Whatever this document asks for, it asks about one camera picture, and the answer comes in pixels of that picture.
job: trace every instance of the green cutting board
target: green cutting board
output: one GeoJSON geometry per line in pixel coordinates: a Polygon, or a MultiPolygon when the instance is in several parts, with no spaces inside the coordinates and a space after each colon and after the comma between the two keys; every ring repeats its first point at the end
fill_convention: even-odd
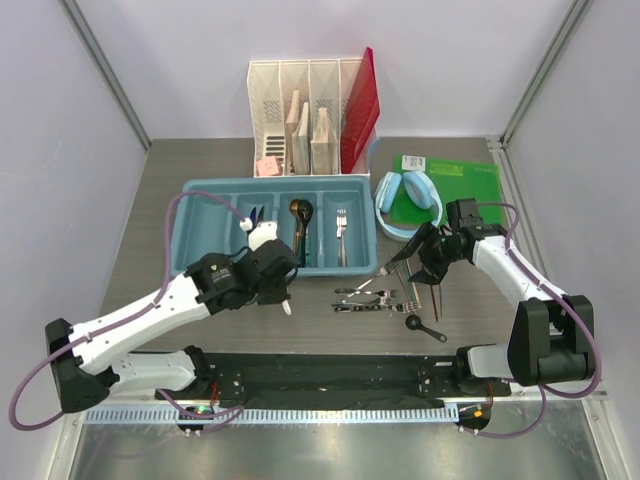
{"type": "MultiPolygon", "coordinates": [[[[393,171],[404,173],[402,155],[393,162],[393,171]]],[[[440,225],[447,223],[446,204],[461,198],[475,198],[478,203],[501,202],[500,173],[497,165],[486,163],[459,162],[443,158],[428,158],[427,176],[435,184],[442,207],[445,209],[440,225]]],[[[391,223],[398,225],[422,225],[436,218],[435,209],[429,211],[417,207],[409,198],[404,185],[400,184],[391,206],[391,223]]],[[[483,207],[480,214],[485,223],[503,224],[501,207],[483,207]]]]}

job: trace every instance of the wooden tabletop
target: wooden tabletop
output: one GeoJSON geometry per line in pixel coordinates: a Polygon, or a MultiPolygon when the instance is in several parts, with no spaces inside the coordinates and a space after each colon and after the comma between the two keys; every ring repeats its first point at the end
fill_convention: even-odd
{"type": "MultiPolygon", "coordinates": [[[[372,190],[398,154],[493,162],[481,138],[382,139],[372,161],[372,190]]],[[[103,314],[160,286],[164,212],[182,186],[194,178],[250,177],[252,159],[252,139],[153,142],[102,305],[103,314]]],[[[378,231],[380,265],[400,246],[378,231]]],[[[193,344],[211,352],[449,354],[461,346],[509,339],[514,312],[493,282],[468,263],[451,265],[441,286],[443,318],[438,323],[429,287],[418,287],[423,305],[418,314],[426,326],[448,336],[446,343],[408,330],[405,315],[399,313],[333,313],[333,290],[356,287],[364,279],[299,278],[290,287],[290,317],[280,306],[226,311],[168,332],[141,350],[175,351],[193,344]]],[[[400,288],[396,276],[378,279],[372,286],[400,288]]]]}

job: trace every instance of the blue cutlery tray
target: blue cutlery tray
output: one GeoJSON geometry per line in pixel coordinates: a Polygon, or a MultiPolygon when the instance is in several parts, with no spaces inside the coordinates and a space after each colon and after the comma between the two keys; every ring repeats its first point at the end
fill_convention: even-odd
{"type": "MultiPolygon", "coordinates": [[[[308,266],[299,277],[370,275],[377,270],[376,226],[369,178],[364,176],[220,178],[191,180],[183,191],[221,196],[249,216],[264,206],[264,220],[278,222],[278,238],[293,247],[296,219],[289,211],[294,199],[313,204],[307,237],[308,266]],[[336,215],[347,210],[347,266],[339,267],[336,215]]],[[[177,275],[204,254],[232,254],[247,246],[247,234],[227,207],[204,196],[182,199],[171,239],[172,273],[177,275]]]]}

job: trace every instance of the green label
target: green label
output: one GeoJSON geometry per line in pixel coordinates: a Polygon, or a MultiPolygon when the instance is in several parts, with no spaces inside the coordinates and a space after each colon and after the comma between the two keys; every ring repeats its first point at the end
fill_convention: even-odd
{"type": "Polygon", "coordinates": [[[462,165],[450,165],[448,163],[431,163],[429,164],[429,173],[462,177],[464,176],[464,167],[462,165]]]}

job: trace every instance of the headphone ear cup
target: headphone ear cup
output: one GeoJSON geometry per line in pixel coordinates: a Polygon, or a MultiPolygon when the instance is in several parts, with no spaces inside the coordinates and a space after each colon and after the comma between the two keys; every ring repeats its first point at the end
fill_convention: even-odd
{"type": "Polygon", "coordinates": [[[406,172],[402,179],[411,201],[423,210],[428,210],[433,205],[433,198],[425,177],[424,173],[413,171],[406,172]]]}
{"type": "Polygon", "coordinates": [[[380,211],[382,213],[389,213],[389,210],[391,210],[393,199],[396,198],[396,193],[398,193],[398,188],[400,188],[400,182],[402,182],[402,176],[399,173],[387,173],[387,175],[391,176],[391,180],[389,181],[387,193],[382,200],[382,205],[380,205],[380,211]]]}

